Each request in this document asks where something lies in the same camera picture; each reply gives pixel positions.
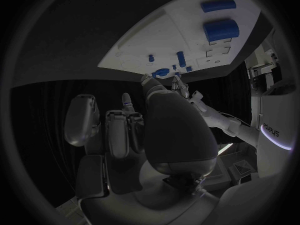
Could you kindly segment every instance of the blue light strip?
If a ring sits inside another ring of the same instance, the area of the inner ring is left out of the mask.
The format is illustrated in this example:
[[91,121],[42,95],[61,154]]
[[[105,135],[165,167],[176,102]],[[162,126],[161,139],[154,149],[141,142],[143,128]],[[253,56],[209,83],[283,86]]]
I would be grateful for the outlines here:
[[260,130],[261,130],[262,134],[263,134],[267,139],[269,139],[272,143],[274,143],[274,144],[277,145],[278,147],[281,147],[282,149],[285,149],[285,150],[291,150],[291,149],[292,149],[291,147],[287,147],[287,146],[283,146],[283,145],[279,144],[278,142],[276,142],[275,140],[273,140],[271,137],[269,137],[269,135],[264,131],[263,125],[261,125]]

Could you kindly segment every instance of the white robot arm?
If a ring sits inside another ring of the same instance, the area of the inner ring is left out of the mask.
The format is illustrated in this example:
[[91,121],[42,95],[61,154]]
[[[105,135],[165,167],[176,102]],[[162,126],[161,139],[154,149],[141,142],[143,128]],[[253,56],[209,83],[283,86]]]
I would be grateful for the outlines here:
[[222,129],[224,133],[231,137],[238,137],[246,143],[257,148],[259,131],[255,127],[245,126],[234,117],[225,117],[210,106],[205,105],[201,99],[203,95],[195,91],[189,102],[199,111],[210,128]]

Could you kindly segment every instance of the white panel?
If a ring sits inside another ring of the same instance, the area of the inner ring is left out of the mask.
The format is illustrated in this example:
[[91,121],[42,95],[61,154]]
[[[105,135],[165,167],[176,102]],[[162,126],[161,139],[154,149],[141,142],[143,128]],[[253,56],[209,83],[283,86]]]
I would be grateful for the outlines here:
[[[248,39],[260,9],[250,0],[234,0],[236,9],[204,13],[201,3],[207,1],[213,0],[174,0],[160,7],[131,28],[98,67],[138,74],[168,68],[170,73],[160,77],[164,79],[173,77],[175,72],[187,73],[189,66],[192,71],[197,71],[230,64]],[[203,24],[228,19],[236,21],[239,37],[210,44]],[[207,51],[211,50],[213,56],[207,58]],[[178,64],[176,53],[180,51],[189,63],[184,68]],[[154,62],[149,62],[150,54],[154,56]],[[177,70],[173,70],[172,65],[176,65]]]

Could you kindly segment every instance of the cable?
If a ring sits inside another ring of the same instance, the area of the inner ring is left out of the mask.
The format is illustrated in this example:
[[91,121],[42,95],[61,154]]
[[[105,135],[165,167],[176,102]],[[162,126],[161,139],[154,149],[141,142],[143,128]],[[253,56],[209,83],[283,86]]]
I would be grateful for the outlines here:
[[221,112],[221,111],[217,111],[217,112],[218,112],[219,114],[225,114],[225,115],[231,116],[231,117],[233,117],[233,118],[236,118],[237,120],[239,120],[239,121],[241,121],[242,123],[244,123],[244,124],[248,125],[249,127],[251,127],[250,124],[246,123],[246,122],[243,121],[242,119],[237,118],[236,116],[232,116],[231,114],[228,114],[228,113],[225,113],[225,112]]

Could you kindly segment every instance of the small blue piece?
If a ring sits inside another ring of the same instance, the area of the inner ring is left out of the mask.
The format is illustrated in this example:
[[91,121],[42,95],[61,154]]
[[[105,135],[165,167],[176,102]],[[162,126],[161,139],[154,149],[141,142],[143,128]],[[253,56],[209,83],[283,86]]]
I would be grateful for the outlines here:
[[240,35],[239,26],[232,19],[206,23],[203,29],[209,42],[237,38]]
[[150,63],[153,63],[154,62],[154,57],[152,54],[149,55],[149,62]]
[[168,68],[162,68],[162,69],[159,69],[155,72],[156,75],[160,76],[160,77],[164,77],[166,76],[168,73],[170,72],[170,69]]
[[236,9],[237,5],[234,0],[222,0],[201,3],[201,8],[203,12],[208,13],[224,9]]
[[184,68],[186,66],[186,60],[185,60],[184,52],[183,51],[179,51],[176,54],[177,54],[177,57],[178,57],[179,66],[181,68]]

